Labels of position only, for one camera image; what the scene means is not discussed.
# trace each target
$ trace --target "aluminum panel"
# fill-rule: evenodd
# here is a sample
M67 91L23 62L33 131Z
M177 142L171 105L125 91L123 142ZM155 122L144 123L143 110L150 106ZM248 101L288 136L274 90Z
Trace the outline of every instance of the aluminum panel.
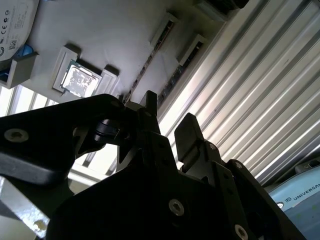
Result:
M249 1L159 110L174 155L187 113L223 160L242 161L262 184L317 153L319 39L318 1Z

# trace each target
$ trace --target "black metal bracket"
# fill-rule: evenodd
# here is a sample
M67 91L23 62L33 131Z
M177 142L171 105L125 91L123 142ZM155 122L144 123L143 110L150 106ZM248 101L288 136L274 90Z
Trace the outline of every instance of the black metal bracket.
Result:
M0 118L0 175L51 218L46 240L305 239L243 164L222 161L192 114L175 131L178 171L156 99L149 92L130 108L99 95ZM119 146L117 172L72 196L65 181L75 159L105 144Z

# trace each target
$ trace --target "metal plate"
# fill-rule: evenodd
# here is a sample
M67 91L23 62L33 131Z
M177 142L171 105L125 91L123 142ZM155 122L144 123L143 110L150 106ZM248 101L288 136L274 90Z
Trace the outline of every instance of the metal plate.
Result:
M46 236L50 219L3 176L0 176L0 201L38 237Z
M316 153L319 40L318 1L249 1L160 108L173 151L190 112L222 159L240 160L262 184Z
M75 96L87 98L94 94L101 79L98 74L72 60L61 87Z
M122 0L121 4L114 0L40 1L28 39L40 57L30 81L23 86L58 103L77 99L52 89L60 49L69 43L81 49L81 60L95 68L102 71L111 65L119 70L115 90L107 93L128 93L152 52L152 38L167 11L177 13L182 26L163 45L150 75L141 80L142 88L135 91L132 100L139 102L146 90L160 92L177 67L176 55L189 34L201 33L211 39L221 27L201 13L193 0Z

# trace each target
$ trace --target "sticker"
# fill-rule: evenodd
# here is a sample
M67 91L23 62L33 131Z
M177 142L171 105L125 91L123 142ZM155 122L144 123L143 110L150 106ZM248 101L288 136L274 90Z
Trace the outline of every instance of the sticker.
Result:
M283 202L277 202L277 205L278 205L278 207L279 207L279 208L281 208L281 209L282 209L282 208L284 207L284 205L285 205L285 204L284 204Z
M1 0L0 62L11 59L32 28L39 0Z

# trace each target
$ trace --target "bolt head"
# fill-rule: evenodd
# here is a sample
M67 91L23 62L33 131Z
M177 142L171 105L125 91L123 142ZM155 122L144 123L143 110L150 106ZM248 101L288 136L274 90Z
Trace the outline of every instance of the bolt head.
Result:
M238 235L238 237L241 240L248 240L249 239L249 236L248 236L246 230L242 226L236 224L234 226L234 230L235 230L235 233Z
M169 209L174 215L176 215L178 217L181 217L185 214L184 206L177 199L171 199L169 201Z
M29 139L29 134L25 130L12 128L5 131L4 138L12 143L23 143Z

